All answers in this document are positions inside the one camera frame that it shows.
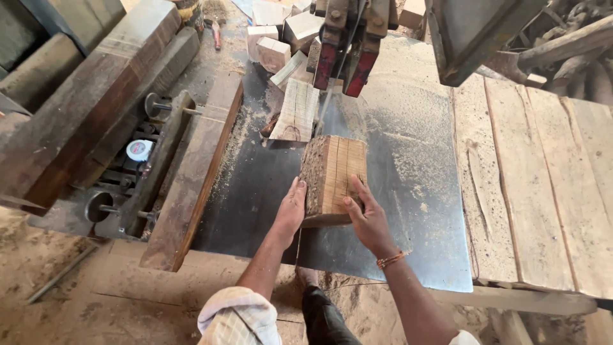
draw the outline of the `bracelet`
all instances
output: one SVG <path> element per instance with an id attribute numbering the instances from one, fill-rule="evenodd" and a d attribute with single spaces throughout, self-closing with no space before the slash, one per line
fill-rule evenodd
<path id="1" fill-rule="evenodd" d="M 406 252 L 405 253 L 405 252 L 403 252 L 401 250 L 400 254 L 398 254 L 398 255 L 394 255 L 393 257 L 377 260 L 377 266 L 379 266 L 379 269 L 383 270 L 385 267 L 395 263 L 396 261 L 398 261 L 401 258 L 405 257 L 406 255 L 409 255 L 409 253 L 410 252 Z"/>

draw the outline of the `leg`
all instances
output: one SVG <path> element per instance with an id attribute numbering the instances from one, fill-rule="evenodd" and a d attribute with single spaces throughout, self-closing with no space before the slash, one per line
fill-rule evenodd
<path id="1" fill-rule="evenodd" d="M 317 285 L 315 270 L 299 267 L 297 271 L 306 286 L 302 293 L 302 314 L 309 344 L 361 345 L 345 325 L 337 307 Z"/>

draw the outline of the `hand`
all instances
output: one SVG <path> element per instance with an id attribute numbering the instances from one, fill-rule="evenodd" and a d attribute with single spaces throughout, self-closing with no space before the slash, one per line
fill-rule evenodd
<path id="1" fill-rule="evenodd" d="M 275 223 L 270 228 L 271 234 L 278 235 L 281 243 L 287 249 L 292 244 L 294 234 L 305 218 L 305 198 L 307 195 L 307 183 L 294 178 L 292 186 L 279 206 L 276 213 Z"/>
<path id="2" fill-rule="evenodd" d="M 352 198 L 346 196 L 343 199 L 357 237 L 378 259 L 398 254 L 398 247 L 394 245 L 387 230 L 385 211 L 370 193 L 368 186 L 364 186 L 356 175 L 351 175 L 351 182 L 365 206 L 362 214 L 360 206 Z"/>

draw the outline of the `white tape measure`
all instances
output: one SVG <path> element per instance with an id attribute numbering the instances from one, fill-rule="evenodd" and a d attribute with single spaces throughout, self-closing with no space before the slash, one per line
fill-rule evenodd
<path id="1" fill-rule="evenodd" d="M 135 140 L 128 144 L 126 153 L 128 157 L 135 161 L 146 161 L 149 159 L 149 154 L 153 151 L 155 143 L 149 140 Z"/>

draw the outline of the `man's left hand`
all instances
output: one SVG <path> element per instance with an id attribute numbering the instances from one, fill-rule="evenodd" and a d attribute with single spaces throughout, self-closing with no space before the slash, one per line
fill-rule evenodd
<path id="1" fill-rule="evenodd" d="M 294 234 L 305 218 L 305 197 L 307 195 L 307 183 L 299 181 L 298 177 L 292 182 L 287 195 L 281 201 L 279 211 L 276 213 L 275 223 L 270 232 L 279 236 L 285 249 L 289 248 L 294 239 Z"/>

